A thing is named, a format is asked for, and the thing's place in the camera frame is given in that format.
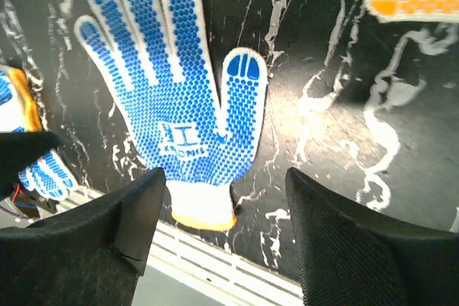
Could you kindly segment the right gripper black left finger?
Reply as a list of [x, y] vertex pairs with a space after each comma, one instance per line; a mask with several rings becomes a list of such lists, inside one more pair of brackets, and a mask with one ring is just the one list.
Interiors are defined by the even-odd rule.
[[131, 305], [165, 189], [155, 168], [71, 210], [1, 229], [1, 304]]

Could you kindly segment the blue dotted glove front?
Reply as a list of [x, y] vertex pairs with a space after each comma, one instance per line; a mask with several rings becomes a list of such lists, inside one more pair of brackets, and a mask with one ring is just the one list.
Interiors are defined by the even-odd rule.
[[1, 199], [19, 182], [46, 199], [62, 201], [78, 182], [56, 148], [57, 136], [42, 127], [38, 107], [21, 69], [1, 66]]

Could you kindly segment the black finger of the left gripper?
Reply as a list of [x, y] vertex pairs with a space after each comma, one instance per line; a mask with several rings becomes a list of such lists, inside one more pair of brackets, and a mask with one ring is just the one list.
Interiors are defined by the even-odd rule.
[[49, 131], [1, 133], [1, 198], [12, 194], [20, 170], [59, 145], [59, 137]]

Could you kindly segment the blue dotted glove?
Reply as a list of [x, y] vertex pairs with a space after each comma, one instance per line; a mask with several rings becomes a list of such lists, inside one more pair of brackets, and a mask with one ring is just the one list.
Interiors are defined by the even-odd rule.
[[227, 231], [232, 183], [259, 146], [268, 69], [236, 47], [216, 81], [202, 0], [87, 0], [74, 33], [98, 67], [148, 168], [162, 168], [171, 214], [184, 226]]
[[62, 201], [78, 182], [56, 148], [57, 136], [42, 127], [38, 107], [21, 69], [1, 66], [1, 199], [19, 182], [46, 199]]

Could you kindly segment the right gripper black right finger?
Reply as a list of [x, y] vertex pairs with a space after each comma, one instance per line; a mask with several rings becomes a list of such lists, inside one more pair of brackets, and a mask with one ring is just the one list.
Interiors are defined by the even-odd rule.
[[305, 305], [456, 305], [458, 235], [368, 209], [296, 168], [285, 175]]

